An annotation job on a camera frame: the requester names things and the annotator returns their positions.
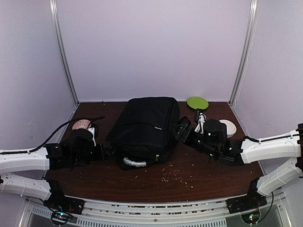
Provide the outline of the black student backpack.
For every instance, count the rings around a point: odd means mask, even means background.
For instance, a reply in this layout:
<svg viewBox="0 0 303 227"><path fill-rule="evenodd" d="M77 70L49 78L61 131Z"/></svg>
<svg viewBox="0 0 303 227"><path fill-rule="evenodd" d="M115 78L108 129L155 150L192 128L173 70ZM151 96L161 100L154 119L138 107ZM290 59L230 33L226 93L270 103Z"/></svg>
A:
<svg viewBox="0 0 303 227"><path fill-rule="evenodd" d="M177 144L173 127L190 124L180 117L172 97L143 97L128 101L106 137L122 170L166 161Z"/></svg>

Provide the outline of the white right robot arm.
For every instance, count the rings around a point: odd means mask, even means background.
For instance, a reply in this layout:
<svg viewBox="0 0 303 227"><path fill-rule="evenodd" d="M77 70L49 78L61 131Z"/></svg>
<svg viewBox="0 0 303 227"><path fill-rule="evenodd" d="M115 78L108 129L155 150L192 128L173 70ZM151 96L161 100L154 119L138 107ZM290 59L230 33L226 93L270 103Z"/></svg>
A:
<svg viewBox="0 0 303 227"><path fill-rule="evenodd" d="M203 123L203 132L199 133L184 118L180 124L173 126L173 133L177 141L227 166L288 158L276 170L250 183L248 195L243 197L242 202L249 209L254 208L261 201L261 197L266 197L291 180L303 176L302 124L297 129L278 136L261 139L246 136L240 140L230 140L227 138L226 124L218 120L207 120Z"/></svg>

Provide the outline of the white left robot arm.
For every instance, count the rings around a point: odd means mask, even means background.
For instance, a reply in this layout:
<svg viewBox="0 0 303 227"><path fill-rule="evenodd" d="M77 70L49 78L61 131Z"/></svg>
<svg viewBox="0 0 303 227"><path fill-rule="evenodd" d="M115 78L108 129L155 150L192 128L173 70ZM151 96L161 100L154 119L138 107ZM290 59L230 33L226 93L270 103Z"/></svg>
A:
<svg viewBox="0 0 303 227"><path fill-rule="evenodd" d="M108 142L96 143L97 129L73 130L60 143L46 143L33 149L2 150L0 152L0 191L20 196L49 200L58 210L68 206L68 199L55 180L34 180L15 175L31 170L60 170L87 166L92 161L104 161L113 156Z"/></svg>

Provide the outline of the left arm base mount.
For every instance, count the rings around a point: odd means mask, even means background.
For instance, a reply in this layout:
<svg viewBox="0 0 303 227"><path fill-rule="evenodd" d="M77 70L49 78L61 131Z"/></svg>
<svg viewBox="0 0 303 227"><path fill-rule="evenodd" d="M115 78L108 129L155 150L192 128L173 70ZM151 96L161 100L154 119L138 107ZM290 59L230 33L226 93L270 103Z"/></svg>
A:
<svg viewBox="0 0 303 227"><path fill-rule="evenodd" d="M48 200L44 201L44 204L54 210L62 210L70 214L81 215L85 201L67 196L51 196Z"/></svg>

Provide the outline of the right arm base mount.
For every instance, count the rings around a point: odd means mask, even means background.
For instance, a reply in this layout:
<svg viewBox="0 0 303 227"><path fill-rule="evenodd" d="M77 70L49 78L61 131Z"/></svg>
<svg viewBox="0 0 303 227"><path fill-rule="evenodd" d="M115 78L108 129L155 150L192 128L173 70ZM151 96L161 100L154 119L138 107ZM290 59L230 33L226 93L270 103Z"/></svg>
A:
<svg viewBox="0 0 303 227"><path fill-rule="evenodd" d="M256 210L261 206L267 205L267 199L264 196L240 196L228 199L226 201L230 214Z"/></svg>

